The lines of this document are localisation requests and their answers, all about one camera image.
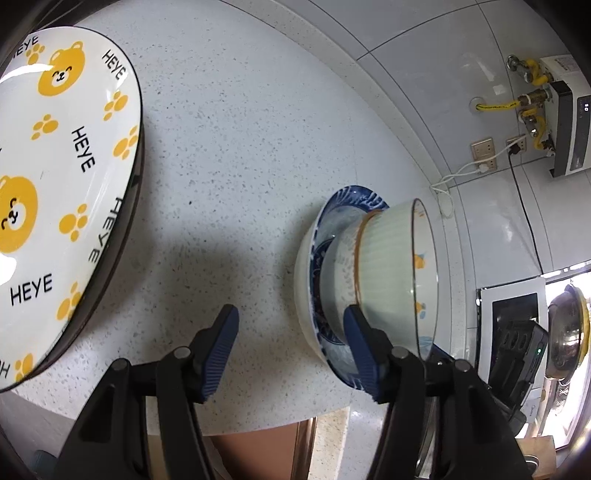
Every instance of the screw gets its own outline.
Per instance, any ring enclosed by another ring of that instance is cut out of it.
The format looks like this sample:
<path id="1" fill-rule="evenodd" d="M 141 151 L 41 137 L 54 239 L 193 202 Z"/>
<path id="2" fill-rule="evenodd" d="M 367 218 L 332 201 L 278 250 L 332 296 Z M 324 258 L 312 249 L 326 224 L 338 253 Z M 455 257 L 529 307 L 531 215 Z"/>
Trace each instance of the screw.
<path id="1" fill-rule="evenodd" d="M 402 360 L 403 358 L 408 357 L 408 350 L 406 350 L 403 346 L 395 346 L 392 348 L 392 355 Z"/>
<path id="2" fill-rule="evenodd" d="M 125 358 L 118 358 L 117 360 L 115 360 L 111 364 L 111 368 L 113 370 L 115 370 L 116 372 L 119 372 L 119 371 L 127 368 L 128 364 L 129 364 L 129 362 Z"/>
<path id="3" fill-rule="evenodd" d="M 187 358 L 191 355 L 191 349 L 188 346 L 180 346 L 174 351 L 174 356 L 178 359 Z"/>

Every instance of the white cable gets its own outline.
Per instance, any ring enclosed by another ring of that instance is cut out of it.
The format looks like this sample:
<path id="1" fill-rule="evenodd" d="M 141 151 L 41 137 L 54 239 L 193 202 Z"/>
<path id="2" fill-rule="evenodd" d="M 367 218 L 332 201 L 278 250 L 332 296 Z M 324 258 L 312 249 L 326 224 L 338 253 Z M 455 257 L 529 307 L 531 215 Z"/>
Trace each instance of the white cable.
<path id="1" fill-rule="evenodd" d="M 480 170 L 469 171 L 467 173 L 454 173 L 454 175 L 449 175 L 448 179 L 445 179 L 445 177 L 443 177 L 445 180 L 441 180 L 441 181 L 438 181 L 437 183 L 433 183 L 431 185 L 431 188 L 437 187 L 439 185 L 445 185 L 448 181 L 450 181 L 451 179 L 454 179 L 456 177 L 466 177 L 468 175 L 474 175 L 475 173 L 477 173 L 479 171 Z"/>
<path id="2" fill-rule="evenodd" d="M 468 172 L 468 173 L 463 173 L 463 174 L 460 173 L 460 172 L 462 172 L 462 170 L 464 170 L 465 168 L 468 168 L 471 165 L 479 165 L 480 163 L 486 163 L 488 161 L 493 160 L 494 158 L 497 158 L 499 155 L 501 155 L 502 153 L 506 152 L 513 145 L 515 145 L 516 143 L 519 143 L 520 141 L 522 141 L 526 137 L 527 137 L 527 135 L 522 135 L 522 136 L 516 138 L 515 140 L 513 140 L 513 142 L 511 142 L 510 144 L 508 144 L 505 148 L 503 148 L 503 150 L 500 150 L 500 152 L 494 154 L 493 156 L 488 157 L 488 158 L 483 158 L 482 160 L 471 161 L 470 163 L 467 163 L 466 165 L 464 165 L 463 167 L 461 167 L 460 170 L 458 170 L 457 172 L 455 172 L 453 174 L 449 174 L 449 175 L 444 175 L 439 182 L 433 183 L 431 185 L 431 187 L 436 187 L 438 185 L 442 185 L 444 183 L 447 183 L 449 180 L 451 180 L 451 179 L 453 179 L 455 177 L 463 177 L 463 176 L 466 176 L 466 175 L 472 175 L 474 173 L 480 172 L 480 170 L 475 170 L 475 171 L 471 171 L 471 172 Z"/>
<path id="3" fill-rule="evenodd" d="M 437 189 L 435 187 L 431 187 L 431 189 L 434 192 L 437 192 L 437 193 L 444 193 L 445 195 L 447 195 L 449 197 L 449 201 L 452 203 L 452 211 L 451 211 L 451 213 L 449 215 L 446 215 L 445 213 L 443 213 L 443 211 L 441 210 L 441 203 L 439 204 L 439 211 L 441 212 L 441 214 L 445 218 L 451 218 L 453 216 L 453 212 L 455 211 L 455 207 L 454 207 L 454 204 L 453 204 L 453 197 L 451 196 L 451 194 L 448 191 L 446 191 L 446 190 Z"/>
<path id="4" fill-rule="evenodd" d="M 437 183 L 433 183 L 430 187 L 434 192 L 437 193 L 443 193 L 445 195 L 447 195 L 452 203 L 452 212 L 448 215 L 446 215 L 445 213 L 441 212 L 441 214 L 445 217 L 445 218 L 451 218 L 454 211 L 455 211 L 455 206 L 453 204 L 453 197 L 451 196 L 451 194 L 447 191 L 447 190 L 443 190 L 443 189 L 438 189 L 436 187 L 438 187 L 439 185 L 446 185 L 447 186 L 447 182 L 450 181 L 451 179 L 454 179 L 456 177 L 465 177 L 468 175 L 474 175 L 475 173 L 481 172 L 481 170 L 476 169 L 474 171 L 469 171 L 466 173 L 461 173 L 462 170 L 464 170 L 465 168 L 468 168 L 471 165 L 475 165 L 478 166 L 481 163 L 485 163 L 488 161 L 493 160 L 493 158 L 497 158 L 499 155 L 501 155 L 503 152 L 506 152 L 507 150 L 509 150 L 513 145 L 515 145 L 516 143 L 519 143 L 520 141 L 522 141 L 524 138 L 526 138 L 527 135 L 522 135 L 518 138 L 516 138 L 515 140 L 513 140 L 513 142 L 511 142 L 510 144 L 508 144 L 505 148 L 503 148 L 503 150 L 501 150 L 499 153 L 496 153 L 495 155 L 488 157 L 488 158 L 484 158 L 482 160 L 476 160 L 476 161 L 471 161 L 470 163 L 467 163 L 466 165 L 464 165 L 463 167 L 460 168 L 460 170 L 458 170 L 457 172 L 453 173 L 453 174 L 449 174 L 449 175 L 444 175 L 443 177 L 441 177 L 441 180 L 438 181 Z"/>

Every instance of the bowl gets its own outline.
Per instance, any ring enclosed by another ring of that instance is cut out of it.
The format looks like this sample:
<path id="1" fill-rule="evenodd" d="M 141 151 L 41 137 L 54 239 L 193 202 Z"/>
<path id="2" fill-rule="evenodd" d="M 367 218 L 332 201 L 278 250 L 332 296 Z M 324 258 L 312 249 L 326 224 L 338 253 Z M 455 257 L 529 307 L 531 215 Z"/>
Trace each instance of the bowl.
<path id="1" fill-rule="evenodd" d="M 437 257 L 421 200 L 370 218 L 359 240 L 359 305 L 392 345 L 427 359 L 437 326 Z"/>
<path id="2" fill-rule="evenodd" d="M 354 221 L 329 245 L 320 270 L 320 301 L 332 331 L 343 343 L 348 343 L 343 328 L 345 309 L 359 303 L 358 259 L 359 240 L 371 217 L 381 212 L 373 210 Z"/>
<path id="3" fill-rule="evenodd" d="M 324 315 L 320 272 L 335 237 L 366 213 L 387 208 L 388 204 L 366 187 L 350 185 L 339 189 L 324 204 L 308 229 L 295 261 L 294 301 L 304 337 L 335 375 L 357 390 L 363 387 L 351 349 L 335 335 Z"/>

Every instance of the blue gripper pad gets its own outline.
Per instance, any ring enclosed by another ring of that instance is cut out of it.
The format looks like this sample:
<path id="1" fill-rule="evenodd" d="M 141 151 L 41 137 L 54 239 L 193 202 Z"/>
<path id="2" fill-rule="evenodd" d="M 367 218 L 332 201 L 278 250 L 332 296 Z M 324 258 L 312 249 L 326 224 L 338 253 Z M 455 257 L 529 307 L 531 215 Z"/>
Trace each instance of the blue gripper pad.
<path id="1" fill-rule="evenodd" d="M 359 305 L 345 309 L 343 327 L 363 389 L 381 403 L 381 381 L 389 373 L 392 344 L 383 331 L 370 327 Z"/>
<path id="2" fill-rule="evenodd" d="M 193 361 L 200 366 L 202 375 L 201 394 L 204 400 L 215 393 L 228 363 L 230 351 L 238 334 L 238 309 L 224 305 L 213 325 L 200 335 Z"/>

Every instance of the blue and white bowl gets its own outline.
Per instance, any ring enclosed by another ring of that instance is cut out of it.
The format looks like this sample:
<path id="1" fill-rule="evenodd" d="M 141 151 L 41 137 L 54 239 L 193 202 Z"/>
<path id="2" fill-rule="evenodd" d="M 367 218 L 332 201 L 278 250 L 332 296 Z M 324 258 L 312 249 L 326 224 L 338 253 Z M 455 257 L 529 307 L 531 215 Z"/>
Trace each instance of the blue and white bowl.
<path id="1" fill-rule="evenodd" d="M 334 238 L 351 223 L 388 204 L 375 192 L 358 185 L 338 190 L 328 199 L 306 233 L 295 261 L 295 307 L 312 350 L 346 385 L 362 390 L 359 372 L 348 345 L 332 331 L 320 302 L 320 267 Z"/>

